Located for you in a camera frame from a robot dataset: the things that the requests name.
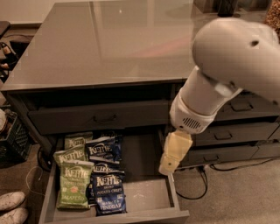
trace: plastic bin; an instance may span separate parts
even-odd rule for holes
[[[32,146],[28,131],[16,116],[6,137],[0,139],[0,162],[24,162]]]

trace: glossy gray tabletop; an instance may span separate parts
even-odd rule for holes
[[[193,37],[214,18],[191,0],[56,3],[1,91],[184,80]]]

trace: black crate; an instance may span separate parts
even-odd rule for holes
[[[7,136],[0,139],[0,162],[24,162],[32,146],[28,131],[17,116],[8,121],[12,125]]]

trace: floor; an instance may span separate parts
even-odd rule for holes
[[[11,30],[7,34],[32,35],[35,31]],[[4,97],[0,95],[0,103],[3,102]],[[28,160],[21,164],[0,164],[0,195],[13,191],[23,191],[27,195],[22,206],[27,207],[30,212],[26,221],[28,224],[39,222],[49,176],[47,171],[39,168],[38,150],[39,145],[34,144]],[[226,169],[262,161],[264,160],[218,164],[217,167]],[[182,199],[178,196],[181,209],[190,212],[187,223],[280,223],[279,167],[280,160],[234,171],[216,171],[207,166],[206,195],[201,199]],[[177,171],[174,180],[177,191],[187,197],[199,197],[205,190],[197,169]]]

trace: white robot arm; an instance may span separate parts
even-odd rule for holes
[[[219,109],[243,89],[280,104],[280,46],[266,24],[217,18],[205,25],[192,45],[196,67],[171,105],[177,130],[165,140],[159,171],[174,172]]]

